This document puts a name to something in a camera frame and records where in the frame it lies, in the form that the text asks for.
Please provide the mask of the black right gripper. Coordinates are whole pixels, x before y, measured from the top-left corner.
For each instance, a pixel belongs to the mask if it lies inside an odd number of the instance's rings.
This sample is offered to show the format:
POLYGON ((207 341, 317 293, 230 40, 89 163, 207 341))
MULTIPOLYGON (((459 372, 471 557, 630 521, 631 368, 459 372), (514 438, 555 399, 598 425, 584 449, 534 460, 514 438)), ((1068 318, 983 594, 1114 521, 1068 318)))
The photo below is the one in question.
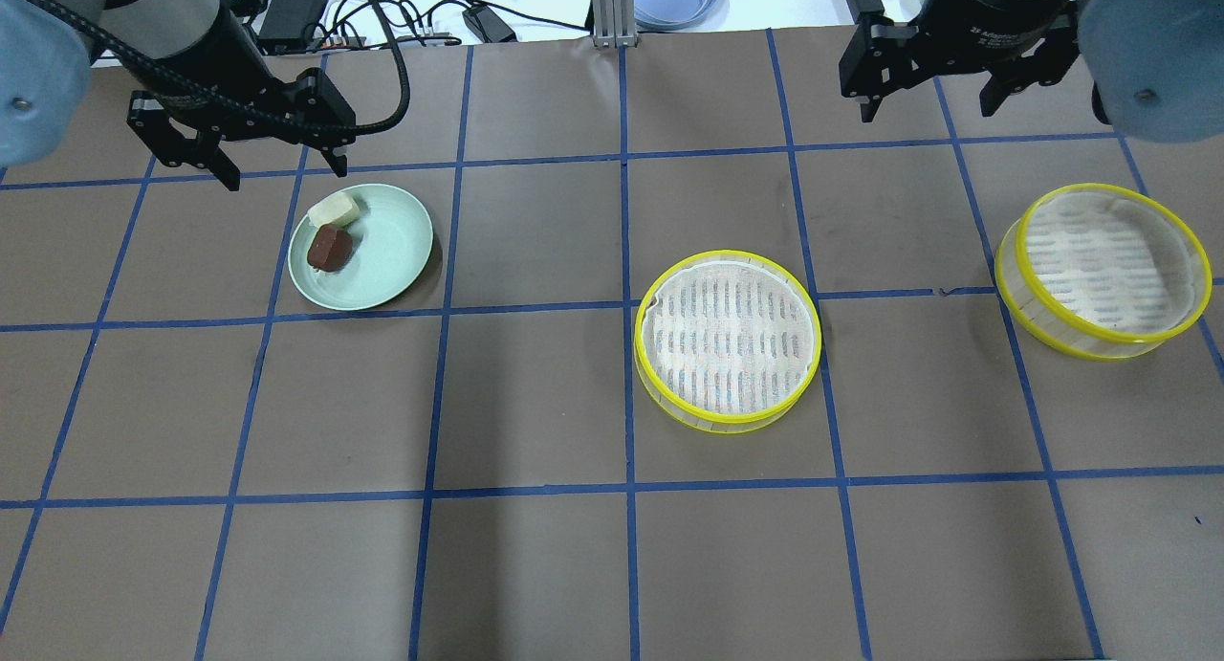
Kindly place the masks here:
POLYGON ((884 99, 931 77, 989 73, 982 118, 1028 86, 1058 84, 1080 56, 1076 0, 928 0, 897 23, 883 0, 845 0, 856 29, 840 59, 840 89, 874 122, 884 99))

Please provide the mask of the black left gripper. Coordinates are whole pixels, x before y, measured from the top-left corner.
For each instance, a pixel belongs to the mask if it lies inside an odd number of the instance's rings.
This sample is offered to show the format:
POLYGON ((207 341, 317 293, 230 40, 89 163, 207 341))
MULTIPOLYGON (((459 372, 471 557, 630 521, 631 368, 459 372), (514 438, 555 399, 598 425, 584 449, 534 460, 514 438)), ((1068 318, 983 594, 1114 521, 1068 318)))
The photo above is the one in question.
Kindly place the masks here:
POLYGON ((127 124, 154 155, 196 155, 228 191, 241 173, 222 151, 225 142, 275 140, 317 151, 337 177, 346 177, 348 144, 356 140, 354 108, 318 65, 283 80, 271 70, 224 65, 211 77, 184 70, 130 69, 140 84, 127 124))

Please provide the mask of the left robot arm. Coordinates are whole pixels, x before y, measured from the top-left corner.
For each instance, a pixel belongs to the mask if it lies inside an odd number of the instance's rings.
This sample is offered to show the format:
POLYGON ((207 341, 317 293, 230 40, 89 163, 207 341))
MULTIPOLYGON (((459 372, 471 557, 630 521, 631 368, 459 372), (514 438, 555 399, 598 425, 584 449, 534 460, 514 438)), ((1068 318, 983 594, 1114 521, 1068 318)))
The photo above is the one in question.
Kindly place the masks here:
POLYGON ((241 173, 223 142, 304 143, 345 174, 353 108, 319 69, 275 77, 233 12, 233 0, 2 0, 2 166, 56 151, 105 43, 140 51, 120 59, 137 81, 126 122, 159 164, 200 168, 228 190, 241 173))

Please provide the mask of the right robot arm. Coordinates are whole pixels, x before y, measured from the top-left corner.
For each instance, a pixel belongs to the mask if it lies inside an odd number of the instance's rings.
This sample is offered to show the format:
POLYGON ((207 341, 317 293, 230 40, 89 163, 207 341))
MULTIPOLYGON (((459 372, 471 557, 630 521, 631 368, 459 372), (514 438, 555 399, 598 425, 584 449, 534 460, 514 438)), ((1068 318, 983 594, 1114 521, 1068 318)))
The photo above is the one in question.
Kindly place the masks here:
POLYGON ((923 0, 898 23, 883 0, 845 0, 856 29, 838 62, 841 94, 871 122, 897 91, 988 73, 983 118, 1084 62, 1098 121, 1152 143, 1223 130, 1222 0, 923 0))

